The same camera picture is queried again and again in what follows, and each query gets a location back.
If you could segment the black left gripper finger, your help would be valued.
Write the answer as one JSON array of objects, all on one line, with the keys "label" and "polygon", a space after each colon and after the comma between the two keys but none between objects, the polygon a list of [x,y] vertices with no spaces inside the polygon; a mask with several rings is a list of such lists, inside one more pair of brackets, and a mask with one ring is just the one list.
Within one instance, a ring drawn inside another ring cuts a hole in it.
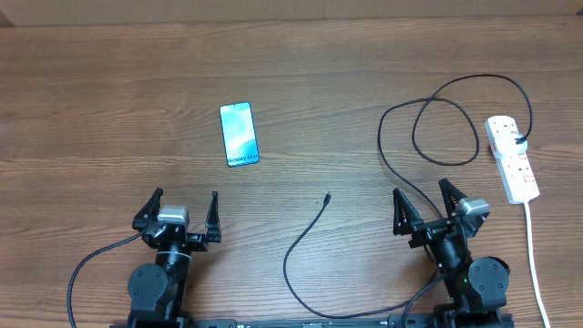
[{"label": "black left gripper finger", "polygon": [[211,193],[212,199],[210,202],[209,211],[207,214],[207,219],[205,221],[205,226],[207,228],[208,235],[220,235],[220,218],[219,218],[219,193],[214,190]]},{"label": "black left gripper finger", "polygon": [[135,215],[135,223],[150,223],[158,217],[163,189],[156,188],[148,202]]}]

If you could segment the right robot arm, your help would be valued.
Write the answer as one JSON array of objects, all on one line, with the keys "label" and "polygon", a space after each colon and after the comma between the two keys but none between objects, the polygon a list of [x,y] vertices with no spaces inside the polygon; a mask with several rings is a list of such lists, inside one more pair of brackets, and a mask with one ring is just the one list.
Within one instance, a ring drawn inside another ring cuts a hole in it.
[{"label": "right robot arm", "polygon": [[[444,218],[425,221],[405,194],[393,190],[395,235],[409,236],[409,246],[429,251],[436,265],[432,279],[404,307],[387,317],[391,327],[512,327],[506,306],[510,269],[497,257],[474,259],[468,240],[486,222],[490,206],[484,199],[469,198],[449,180],[438,181],[445,203]],[[411,314],[416,300],[438,283],[445,285],[450,302],[438,304],[429,314]]]}]

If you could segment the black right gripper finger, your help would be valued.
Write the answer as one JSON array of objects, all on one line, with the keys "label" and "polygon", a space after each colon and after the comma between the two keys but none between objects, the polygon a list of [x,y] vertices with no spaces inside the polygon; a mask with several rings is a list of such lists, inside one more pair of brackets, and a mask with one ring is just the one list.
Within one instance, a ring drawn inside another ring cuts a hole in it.
[{"label": "black right gripper finger", "polygon": [[424,223],[419,212],[400,189],[393,190],[393,197],[395,231],[414,231],[417,225]]},{"label": "black right gripper finger", "polygon": [[454,216],[464,216],[460,205],[461,200],[465,199],[466,195],[455,187],[448,179],[440,179],[438,185],[444,200],[447,217],[453,218]]}]

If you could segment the blue Galaxy smartphone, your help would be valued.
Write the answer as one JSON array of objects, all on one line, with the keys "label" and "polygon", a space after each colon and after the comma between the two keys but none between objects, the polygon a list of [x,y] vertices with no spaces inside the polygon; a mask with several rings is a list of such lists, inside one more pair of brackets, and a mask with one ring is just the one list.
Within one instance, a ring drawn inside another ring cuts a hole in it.
[{"label": "blue Galaxy smartphone", "polygon": [[249,102],[220,108],[220,121],[227,165],[245,166],[260,161],[252,108]]}]

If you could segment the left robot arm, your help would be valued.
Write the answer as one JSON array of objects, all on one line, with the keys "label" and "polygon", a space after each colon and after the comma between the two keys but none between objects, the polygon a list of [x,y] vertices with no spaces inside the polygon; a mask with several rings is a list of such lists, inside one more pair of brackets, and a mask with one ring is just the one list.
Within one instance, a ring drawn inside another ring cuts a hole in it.
[{"label": "left robot arm", "polygon": [[192,315],[182,309],[192,254],[221,242],[216,191],[212,193],[204,233],[190,232],[189,210],[163,206],[162,195],[163,189],[156,189],[132,221],[132,228],[156,251],[156,258],[129,276],[129,327],[195,327]]}]

